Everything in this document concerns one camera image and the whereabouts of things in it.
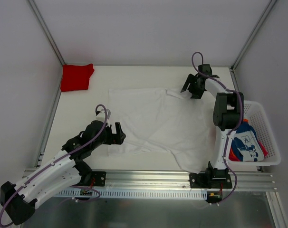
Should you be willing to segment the white t-shirt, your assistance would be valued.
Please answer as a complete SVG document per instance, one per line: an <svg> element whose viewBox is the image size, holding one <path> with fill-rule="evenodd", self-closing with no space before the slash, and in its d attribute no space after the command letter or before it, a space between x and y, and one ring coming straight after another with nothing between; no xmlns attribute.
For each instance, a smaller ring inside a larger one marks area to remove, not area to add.
<svg viewBox="0 0 288 228"><path fill-rule="evenodd" d="M213 103L190 97L169 88L110 89L110 119L126 138L108 147L109 156L167 153L184 171L205 170L215 143Z"/></svg>

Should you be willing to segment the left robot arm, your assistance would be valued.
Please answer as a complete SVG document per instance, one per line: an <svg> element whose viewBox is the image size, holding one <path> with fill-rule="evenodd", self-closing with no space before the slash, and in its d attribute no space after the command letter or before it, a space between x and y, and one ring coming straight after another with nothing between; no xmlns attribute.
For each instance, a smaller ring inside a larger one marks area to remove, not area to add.
<svg viewBox="0 0 288 228"><path fill-rule="evenodd" d="M112 126L99 120L92 121L85 130L67 140L62 149L45 165L16 183L5 182L0 187L0 227L4 213L11 224L27 221L48 199L74 185L87 185L92 169L84 162L100 145L121 145L126 138L119 122Z"/></svg>

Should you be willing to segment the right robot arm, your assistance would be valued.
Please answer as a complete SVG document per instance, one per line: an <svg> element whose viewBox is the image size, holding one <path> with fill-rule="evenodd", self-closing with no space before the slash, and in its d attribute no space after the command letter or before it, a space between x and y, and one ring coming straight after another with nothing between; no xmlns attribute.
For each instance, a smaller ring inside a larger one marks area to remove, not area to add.
<svg viewBox="0 0 288 228"><path fill-rule="evenodd" d="M215 98L212 114L216 126L216 141L213 158L208 162L205 172L190 173L192 189L231 189L232 182L228 168L228 158L232 139L243 122L244 95L228 89L217 75L212 73L209 64L195 68L196 75L189 74L181 91L189 91L192 99L201 99L204 92Z"/></svg>

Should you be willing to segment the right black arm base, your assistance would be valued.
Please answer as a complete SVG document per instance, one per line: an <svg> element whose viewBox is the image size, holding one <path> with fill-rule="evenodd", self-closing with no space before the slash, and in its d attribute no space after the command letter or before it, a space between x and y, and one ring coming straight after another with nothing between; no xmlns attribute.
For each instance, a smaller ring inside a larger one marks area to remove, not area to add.
<svg viewBox="0 0 288 228"><path fill-rule="evenodd" d="M232 189L230 175L208 177L205 173L190 173L189 183L192 189Z"/></svg>

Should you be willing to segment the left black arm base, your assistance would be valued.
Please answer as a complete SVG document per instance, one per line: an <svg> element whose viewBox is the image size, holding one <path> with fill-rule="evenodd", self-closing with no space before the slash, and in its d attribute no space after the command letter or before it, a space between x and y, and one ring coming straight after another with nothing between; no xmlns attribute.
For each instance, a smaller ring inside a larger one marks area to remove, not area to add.
<svg viewBox="0 0 288 228"><path fill-rule="evenodd" d="M106 172L105 171L91 171L81 177L78 186L86 187L104 187L106 184Z"/></svg>

